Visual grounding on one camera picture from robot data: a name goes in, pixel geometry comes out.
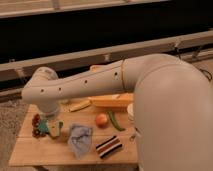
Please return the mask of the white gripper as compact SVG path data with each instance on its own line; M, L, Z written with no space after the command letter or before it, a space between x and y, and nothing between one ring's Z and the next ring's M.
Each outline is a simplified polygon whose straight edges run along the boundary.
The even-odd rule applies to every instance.
M44 116L57 116L60 113L60 105L58 101L47 101L40 105L40 112ZM58 129L61 131L63 122L58 122ZM38 125L38 130L42 133L48 133L49 129L45 120L41 120Z

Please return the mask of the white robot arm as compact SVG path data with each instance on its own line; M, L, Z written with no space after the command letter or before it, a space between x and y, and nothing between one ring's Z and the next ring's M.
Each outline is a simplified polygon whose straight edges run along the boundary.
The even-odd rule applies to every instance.
M46 116L62 99L132 92L140 171L213 171L213 86L167 54L124 59L67 78L41 67L22 99Z

